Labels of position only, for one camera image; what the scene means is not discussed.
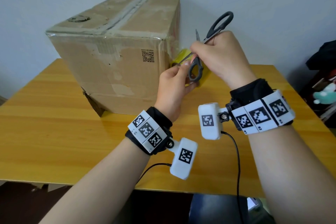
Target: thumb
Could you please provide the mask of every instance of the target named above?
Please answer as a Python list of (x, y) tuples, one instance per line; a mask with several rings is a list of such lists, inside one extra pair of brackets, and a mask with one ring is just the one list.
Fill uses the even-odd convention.
[(190, 68), (190, 60), (187, 60), (186, 62), (184, 62), (178, 70), (178, 73), (176, 76), (178, 76), (179, 78), (185, 80), (188, 72), (189, 72), (189, 68)]
[(197, 54), (201, 60), (204, 59), (204, 57), (206, 57), (207, 55), (209, 55), (209, 52), (211, 52), (213, 46), (207, 45), (207, 44), (202, 44), (201, 42), (194, 42), (191, 47), (190, 50)]

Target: wooden table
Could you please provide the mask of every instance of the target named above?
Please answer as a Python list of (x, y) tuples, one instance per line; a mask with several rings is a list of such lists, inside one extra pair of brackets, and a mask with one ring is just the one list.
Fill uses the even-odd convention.
[[(272, 88), (282, 90), (296, 112), (295, 129), (336, 176), (333, 134), (274, 66), (252, 67)], [(200, 104), (218, 102), (225, 106), (229, 99), (229, 88), (214, 74), (187, 95), (171, 131), (178, 140), (187, 137), (198, 143), (189, 178), (181, 180), (170, 174), (169, 167), (158, 166), (147, 172), (136, 188), (235, 194), (234, 145), (225, 136), (216, 141), (203, 139), (197, 111)], [(0, 107), (0, 180), (75, 184), (119, 144), (134, 118), (108, 112), (99, 118), (63, 60), (57, 59)], [(239, 147), (241, 194), (262, 197), (247, 136), (238, 132), (233, 122), (224, 123), (224, 130)], [(173, 153), (164, 151), (152, 156), (148, 165), (171, 163), (172, 159)]]

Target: torn cardboard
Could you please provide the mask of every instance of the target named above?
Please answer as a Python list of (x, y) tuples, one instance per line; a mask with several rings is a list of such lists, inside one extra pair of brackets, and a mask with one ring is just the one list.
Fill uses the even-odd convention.
[(178, 54), (180, 0), (106, 0), (46, 31), (98, 115), (153, 106)]

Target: wire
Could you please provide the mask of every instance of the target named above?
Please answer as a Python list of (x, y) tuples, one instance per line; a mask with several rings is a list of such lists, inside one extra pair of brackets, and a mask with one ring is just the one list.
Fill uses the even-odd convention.
[(155, 167), (155, 166), (159, 166), (159, 165), (164, 165), (164, 166), (169, 166), (169, 167), (171, 167), (171, 164), (169, 164), (169, 163), (156, 163), (156, 164), (154, 164), (154, 165), (151, 165), (149, 168), (146, 169), (146, 171), (144, 171), (144, 172), (142, 173), (142, 175), (140, 176), (140, 179), (138, 180), (138, 182), (140, 182), (141, 178), (145, 175), (145, 173), (146, 173), (149, 169), (151, 169), (152, 167)]
[(237, 151), (237, 160), (238, 160), (238, 178), (237, 178), (237, 204), (238, 204), (238, 210), (239, 210), (239, 216), (240, 216), (240, 221), (242, 222), (242, 224), (244, 224), (244, 220), (243, 220), (243, 215), (242, 215), (242, 210), (240, 208), (240, 201), (239, 201), (239, 181), (240, 181), (240, 158), (239, 158), (239, 151), (238, 151), (238, 146), (236, 144), (236, 141), (233, 139), (233, 137), (229, 134), (226, 133), (224, 131), (221, 131), (222, 134), (229, 136), (233, 143), (234, 146), (236, 147), (236, 151)]

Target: right hand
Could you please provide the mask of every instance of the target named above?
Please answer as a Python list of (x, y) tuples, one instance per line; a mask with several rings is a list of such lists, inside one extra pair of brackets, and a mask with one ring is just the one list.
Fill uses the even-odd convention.
[(231, 31), (216, 35), (207, 44), (196, 41), (190, 50), (199, 56), (213, 73), (222, 78), (231, 90), (257, 79)]

